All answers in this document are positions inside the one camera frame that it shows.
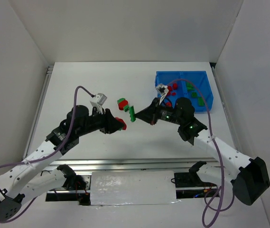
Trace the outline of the green curved long brick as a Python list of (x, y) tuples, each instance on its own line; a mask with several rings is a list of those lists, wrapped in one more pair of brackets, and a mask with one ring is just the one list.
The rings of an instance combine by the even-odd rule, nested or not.
[(129, 113), (130, 113), (130, 121), (135, 122), (136, 116), (135, 116), (134, 106), (129, 107)]

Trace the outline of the small green 2x2 brick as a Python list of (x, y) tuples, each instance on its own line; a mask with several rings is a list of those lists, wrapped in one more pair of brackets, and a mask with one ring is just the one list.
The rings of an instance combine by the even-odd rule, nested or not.
[(197, 93), (196, 92), (192, 92), (191, 93), (191, 96), (192, 96), (192, 98), (197, 98)]

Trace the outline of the green 2x3 brick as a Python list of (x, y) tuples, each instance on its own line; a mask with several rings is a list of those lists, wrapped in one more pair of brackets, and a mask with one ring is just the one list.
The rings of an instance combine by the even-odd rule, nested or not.
[(203, 100), (202, 97), (198, 97), (197, 100), (198, 100), (198, 105), (199, 105), (200, 107), (203, 107), (203, 106), (205, 105), (204, 100)]

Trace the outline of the red rounded brick cluster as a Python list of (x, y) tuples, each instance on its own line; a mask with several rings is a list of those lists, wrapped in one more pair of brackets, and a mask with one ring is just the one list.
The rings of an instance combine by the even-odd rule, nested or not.
[(123, 107), (126, 106), (126, 105), (129, 105), (127, 100), (124, 100), (123, 102), (119, 103), (118, 104), (119, 110), (123, 111)]

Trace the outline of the tiny green 1x3 brick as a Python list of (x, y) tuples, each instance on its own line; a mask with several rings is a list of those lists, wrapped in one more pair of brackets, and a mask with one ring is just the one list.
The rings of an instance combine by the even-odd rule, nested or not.
[(195, 91), (195, 87), (193, 84), (189, 83), (189, 82), (186, 82), (186, 89), (187, 91)]

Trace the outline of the red 2x2 brick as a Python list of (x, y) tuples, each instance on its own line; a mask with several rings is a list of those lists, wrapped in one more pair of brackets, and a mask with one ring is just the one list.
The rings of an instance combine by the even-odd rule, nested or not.
[(173, 88), (173, 90), (177, 90), (177, 89), (178, 89), (177, 83), (174, 83), (174, 84), (172, 85), (172, 88)]

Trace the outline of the green brick top cluster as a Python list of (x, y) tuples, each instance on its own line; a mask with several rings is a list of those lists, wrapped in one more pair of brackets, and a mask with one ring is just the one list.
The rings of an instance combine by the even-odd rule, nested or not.
[(120, 98), (120, 99), (118, 99), (118, 100), (117, 100), (117, 104), (123, 102), (124, 100), (125, 100), (125, 98)]

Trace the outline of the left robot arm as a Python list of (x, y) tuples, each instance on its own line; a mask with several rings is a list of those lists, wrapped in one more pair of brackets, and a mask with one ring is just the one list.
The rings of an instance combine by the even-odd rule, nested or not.
[(86, 187), (83, 178), (67, 164), (43, 174), (44, 169), (60, 159), (79, 143), (83, 135), (100, 131), (104, 134), (125, 130), (125, 122), (114, 117), (110, 109), (93, 113), (84, 105), (77, 105), (60, 125), (52, 130), (41, 145), (23, 161), (10, 163), (10, 170), (0, 176), (0, 223), (14, 221), (21, 216), (24, 203), (33, 203), (39, 195), (56, 188)]

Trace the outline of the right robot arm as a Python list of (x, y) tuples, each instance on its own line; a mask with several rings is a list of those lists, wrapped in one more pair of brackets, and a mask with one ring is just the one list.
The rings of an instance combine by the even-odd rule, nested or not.
[(174, 107), (164, 107), (154, 98), (135, 117), (154, 125), (158, 120), (177, 124), (181, 139), (208, 153), (230, 171), (233, 193), (245, 205), (252, 205), (270, 187), (266, 163), (260, 157), (251, 158), (235, 150), (210, 133), (210, 128), (198, 121), (191, 101), (179, 98)]

